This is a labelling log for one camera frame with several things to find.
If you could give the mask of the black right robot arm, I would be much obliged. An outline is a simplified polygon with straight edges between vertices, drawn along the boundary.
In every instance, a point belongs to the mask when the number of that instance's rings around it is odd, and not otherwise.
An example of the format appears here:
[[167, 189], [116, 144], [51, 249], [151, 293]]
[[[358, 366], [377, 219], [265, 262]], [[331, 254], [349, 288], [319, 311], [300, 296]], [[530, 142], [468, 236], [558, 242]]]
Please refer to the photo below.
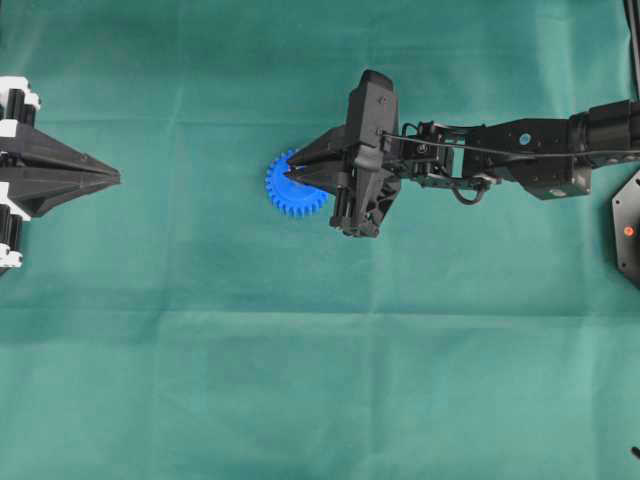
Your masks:
[[335, 199], [331, 227], [378, 236], [403, 181], [479, 203], [502, 181], [540, 200], [589, 194], [594, 170], [639, 158], [639, 104], [625, 100], [567, 119], [525, 118], [496, 125], [405, 123], [377, 130], [372, 145], [327, 131], [288, 162], [287, 177]]

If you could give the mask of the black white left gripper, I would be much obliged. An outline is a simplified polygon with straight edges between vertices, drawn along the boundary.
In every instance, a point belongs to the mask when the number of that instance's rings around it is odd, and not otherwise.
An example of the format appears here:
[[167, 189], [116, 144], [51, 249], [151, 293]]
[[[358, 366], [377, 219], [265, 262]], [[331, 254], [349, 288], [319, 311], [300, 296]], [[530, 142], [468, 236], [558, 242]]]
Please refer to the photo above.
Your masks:
[[26, 77], [1, 77], [1, 151], [29, 165], [64, 169], [1, 170], [2, 274], [22, 266], [22, 227], [31, 217], [121, 180], [118, 170], [32, 127], [40, 107]]

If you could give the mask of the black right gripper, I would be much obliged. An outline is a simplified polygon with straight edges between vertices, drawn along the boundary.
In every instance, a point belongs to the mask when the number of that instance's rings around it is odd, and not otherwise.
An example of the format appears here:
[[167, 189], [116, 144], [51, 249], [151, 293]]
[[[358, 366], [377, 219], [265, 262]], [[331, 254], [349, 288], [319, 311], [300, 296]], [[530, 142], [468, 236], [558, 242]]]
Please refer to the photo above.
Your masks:
[[[346, 127], [334, 127], [291, 157], [285, 176], [335, 197], [331, 227], [351, 237], [375, 238], [381, 223], [400, 191], [400, 180], [384, 167], [392, 158], [386, 136], [372, 147], [345, 143]], [[330, 162], [330, 169], [306, 167]]]

